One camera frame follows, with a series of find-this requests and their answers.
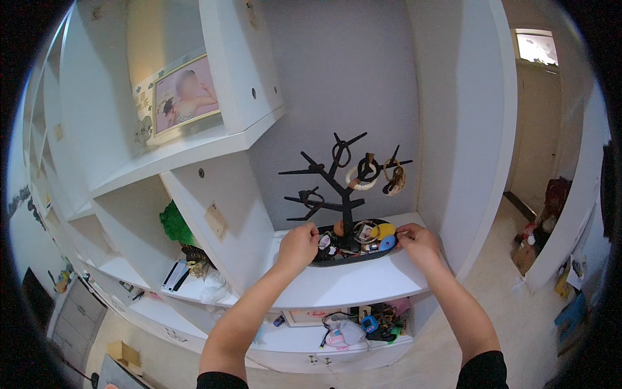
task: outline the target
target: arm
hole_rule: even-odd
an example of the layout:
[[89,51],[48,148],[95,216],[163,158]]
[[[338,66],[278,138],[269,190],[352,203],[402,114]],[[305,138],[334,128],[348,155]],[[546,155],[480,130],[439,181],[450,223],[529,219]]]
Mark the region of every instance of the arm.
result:
[[283,290],[317,254],[319,232],[313,223],[291,230],[281,241],[274,266],[216,323],[199,363],[199,374],[223,372],[246,381],[244,356],[261,322]]
[[462,349],[462,366],[483,352],[500,351],[493,323],[473,296],[443,266],[439,257],[439,244],[433,234],[414,223],[399,227],[397,232],[400,246],[423,272],[449,321]]
[[194,98],[195,109],[203,105],[212,105],[218,103],[216,99],[216,91],[211,85],[201,82],[201,89],[209,93],[209,96],[198,96]]

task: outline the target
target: white bangle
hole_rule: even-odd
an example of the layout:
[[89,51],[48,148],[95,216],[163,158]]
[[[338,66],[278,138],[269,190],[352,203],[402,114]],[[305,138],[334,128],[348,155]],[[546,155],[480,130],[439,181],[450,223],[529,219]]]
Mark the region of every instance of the white bangle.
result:
[[[374,173],[374,175],[376,174],[376,166],[369,164],[369,167],[371,168],[371,171]],[[350,182],[352,181],[352,175],[356,172],[357,167],[353,167],[352,169],[350,169],[350,171],[346,174],[346,185],[350,186]],[[370,190],[371,188],[374,187],[374,185],[376,185],[376,181],[378,180],[378,177],[374,178],[374,181],[370,182],[369,184],[365,184],[365,185],[361,185],[361,184],[356,184],[354,185],[354,189],[356,190]]]

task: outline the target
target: hand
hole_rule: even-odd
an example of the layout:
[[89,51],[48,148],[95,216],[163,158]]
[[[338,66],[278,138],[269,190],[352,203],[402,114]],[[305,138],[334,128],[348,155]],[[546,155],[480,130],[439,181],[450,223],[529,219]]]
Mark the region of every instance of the hand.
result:
[[439,242],[430,230],[418,224],[410,223],[398,227],[398,247],[403,247],[408,252],[408,257],[417,267],[429,263],[440,263]]
[[283,238],[275,268],[300,274],[317,254],[320,232],[313,223],[296,227]]

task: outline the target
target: window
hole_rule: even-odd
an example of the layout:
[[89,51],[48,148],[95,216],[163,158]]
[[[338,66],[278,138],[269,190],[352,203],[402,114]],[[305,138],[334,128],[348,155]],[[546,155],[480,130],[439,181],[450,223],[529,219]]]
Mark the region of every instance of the window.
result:
[[559,66],[553,34],[546,30],[514,29],[517,58],[543,65]]

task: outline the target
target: floor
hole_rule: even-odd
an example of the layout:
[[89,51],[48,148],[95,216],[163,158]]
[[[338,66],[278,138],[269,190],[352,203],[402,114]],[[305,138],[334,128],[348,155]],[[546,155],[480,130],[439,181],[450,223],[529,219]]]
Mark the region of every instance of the floor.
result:
[[[557,371],[553,320],[565,306],[553,284],[530,295],[518,288],[520,273],[509,251],[526,219],[507,199],[499,211],[464,286],[486,310],[501,341],[510,388],[542,388]],[[87,375],[98,371],[106,343],[123,339],[141,353],[144,374],[158,389],[196,387],[199,356],[169,344],[116,317],[111,311],[100,327],[87,363]],[[440,309],[423,326],[411,350],[392,366],[358,373],[303,375],[249,369],[251,388],[455,388],[461,353]]]

